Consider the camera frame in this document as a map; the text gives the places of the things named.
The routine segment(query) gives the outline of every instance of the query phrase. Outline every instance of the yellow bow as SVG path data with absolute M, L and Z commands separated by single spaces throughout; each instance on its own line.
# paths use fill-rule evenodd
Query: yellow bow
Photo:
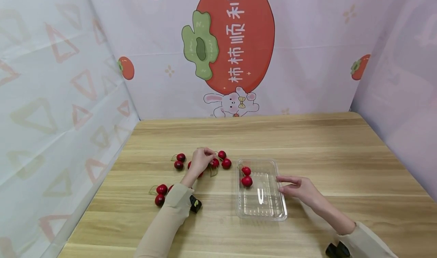
M 245 108 L 244 105 L 244 101 L 245 101 L 245 97 L 238 97 L 238 100 L 240 101 L 240 105 L 238 106 L 238 108 Z

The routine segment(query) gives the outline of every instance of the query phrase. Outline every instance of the finger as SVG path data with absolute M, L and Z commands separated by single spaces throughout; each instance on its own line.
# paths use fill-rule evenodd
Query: finger
M 206 158 L 208 158 L 208 160 L 210 161 L 210 163 L 212 164 L 211 160 L 213 160 L 214 158 L 216 158 L 215 154 L 210 154 L 209 156 L 207 156 Z
M 279 192 L 281 192 L 281 193 L 283 193 L 285 195 L 289 195 L 291 197 L 296 197 L 297 190 L 293 189 L 291 187 L 285 186 L 285 187 L 279 188 Z
M 294 183 L 294 184 L 300 184 L 302 181 L 301 177 L 298 176 L 282 176 L 282 175 L 278 175 L 276 177 L 276 181 L 277 182 L 290 182 L 290 183 Z
M 300 185 L 288 184 L 288 185 L 285 185 L 285 186 L 283 186 L 283 187 L 285 187 L 285 188 L 291 188 L 291 189 L 299 189 L 299 188 L 300 188 Z
M 203 148 L 203 151 L 205 152 L 205 154 L 215 154 L 215 152 L 208 147 Z

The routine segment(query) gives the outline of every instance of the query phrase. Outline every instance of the person's left hand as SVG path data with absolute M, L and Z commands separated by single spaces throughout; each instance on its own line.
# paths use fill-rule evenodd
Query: person's left hand
M 193 152 L 192 164 L 189 172 L 199 176 L 203 171 L 205 171 L 213 158 L 217 158 L 217 155 L 213 150 L 209 148 L 197 148 Z

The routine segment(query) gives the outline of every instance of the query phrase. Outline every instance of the cartoon rabbit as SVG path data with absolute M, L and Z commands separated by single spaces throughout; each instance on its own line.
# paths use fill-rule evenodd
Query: cartoon rabbit
M 221 102 L 222 105 L 214 109 L 216 118 L 226 117 L 232 114 L 233 117 L 241 117 L 247 112 L 256 112 L 259 110 L 259 104 L 254 103 L 256 99 L 255 93 L 246 93 L 241 87 L 237 87 L 236 91 L 229 95 L 221 94 L 206 94 L 203 100 L 206 103 Z

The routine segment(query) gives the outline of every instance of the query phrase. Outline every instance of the persimmon illustration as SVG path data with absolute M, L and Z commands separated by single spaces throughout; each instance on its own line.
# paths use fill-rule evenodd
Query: persimmon illustration
M 354 80 L 361 80 L 363 76 L 364 69 L 366 69 L 367 63 L 369 62 L 370 54 L 364 55 L 361 59 L 354 62 L 351 67 L 351 75 Z
M 118 59 L 118 67 L 120 68 L 121 74 L 126 80 L 132 80 L 134 78 L 134 65 L 127 57 L 122 56 L 120 59 Z
M 193 27 L 182 28 L 185 58 L 216 92 L 252 92 L 264 79 L 274 47 L 268 0 L 200 0 Z

